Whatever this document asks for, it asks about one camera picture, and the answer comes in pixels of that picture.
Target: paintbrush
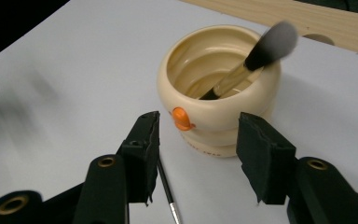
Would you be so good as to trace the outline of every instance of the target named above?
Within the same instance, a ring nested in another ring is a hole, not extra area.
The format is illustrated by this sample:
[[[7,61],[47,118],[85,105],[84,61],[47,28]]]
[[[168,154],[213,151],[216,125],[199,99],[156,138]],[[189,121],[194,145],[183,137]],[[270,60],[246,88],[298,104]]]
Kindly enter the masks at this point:
[[[275,63],[290,54],[297,42],[296,28],[281,21],[266,31],[255,44],[243,63],[232,69],[207,91],[200,100],[216,100],[240,84],[254,70]]]

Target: cream ceramic pot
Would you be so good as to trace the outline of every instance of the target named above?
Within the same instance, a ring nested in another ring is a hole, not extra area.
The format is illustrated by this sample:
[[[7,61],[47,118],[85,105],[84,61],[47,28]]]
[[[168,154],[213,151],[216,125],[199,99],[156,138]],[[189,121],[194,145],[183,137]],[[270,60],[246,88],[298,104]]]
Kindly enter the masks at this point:
[[[259,38],[258,33],[240,26],[215,25],[184,36],[163,58],[158,95],[193,148],[215,157],[236,156],[240,112],[270,120],[280,63],[256,70],[218,100],[198,100],[243,63]]]

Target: white surface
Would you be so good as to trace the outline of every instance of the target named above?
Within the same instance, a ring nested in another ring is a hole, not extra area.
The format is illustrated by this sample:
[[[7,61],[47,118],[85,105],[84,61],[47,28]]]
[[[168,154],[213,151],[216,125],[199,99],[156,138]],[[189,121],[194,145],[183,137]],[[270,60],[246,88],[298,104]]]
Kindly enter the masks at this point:
[[[179,136],[156,90],[160,60],[180,37],[215,24],[267,27],[179,1],[72,0],[0,53],[0,197],[44,200],[83,182],[143,113],[159,110],[160,150],[184,223],[288,223],[257,205],[237,158],[212,158]],[[358,54],[308,39],[282,61],[273,125],[297,157],[330,161],[358,191]],[[173,223],[161,182],[131,224]]]

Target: black brush tip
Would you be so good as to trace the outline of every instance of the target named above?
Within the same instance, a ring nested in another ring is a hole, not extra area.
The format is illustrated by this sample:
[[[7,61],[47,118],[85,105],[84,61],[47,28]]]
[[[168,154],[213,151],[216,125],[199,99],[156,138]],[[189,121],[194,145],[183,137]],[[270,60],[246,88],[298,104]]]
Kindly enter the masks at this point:
[[[278,22],[260,37],[243,65],[254,71],[274,63],[293,51],[297,38],[296,28],[291,23]]]

